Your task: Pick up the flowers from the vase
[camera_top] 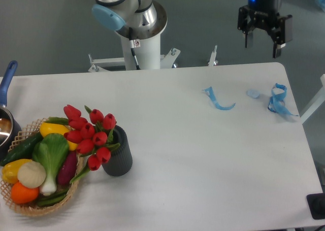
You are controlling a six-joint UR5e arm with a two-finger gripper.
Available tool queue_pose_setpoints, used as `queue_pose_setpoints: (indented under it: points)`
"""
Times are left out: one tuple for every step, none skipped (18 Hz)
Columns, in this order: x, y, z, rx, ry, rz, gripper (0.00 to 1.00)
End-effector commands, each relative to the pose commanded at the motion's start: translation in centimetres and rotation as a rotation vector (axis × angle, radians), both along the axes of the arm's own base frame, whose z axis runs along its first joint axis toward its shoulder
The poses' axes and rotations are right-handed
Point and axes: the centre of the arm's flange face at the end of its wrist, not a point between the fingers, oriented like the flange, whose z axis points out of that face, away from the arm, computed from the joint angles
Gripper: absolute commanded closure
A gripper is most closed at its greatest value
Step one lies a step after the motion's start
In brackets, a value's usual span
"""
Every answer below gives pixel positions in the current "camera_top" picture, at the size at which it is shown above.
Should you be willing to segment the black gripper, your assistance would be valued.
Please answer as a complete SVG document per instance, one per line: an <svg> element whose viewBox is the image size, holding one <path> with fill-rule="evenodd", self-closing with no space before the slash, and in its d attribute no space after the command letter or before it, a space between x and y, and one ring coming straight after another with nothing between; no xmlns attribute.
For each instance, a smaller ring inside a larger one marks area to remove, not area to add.
<svg viewBox="0 0 325 231"><path fill-rule="evenodd" d="M282 0L247 0L247 5L239 8L238 30L245 36L245 47L253 46L253 31L267 32L273 41L273 58L281 56L282 49L293 39L293 16L281 16Z"/></svg>

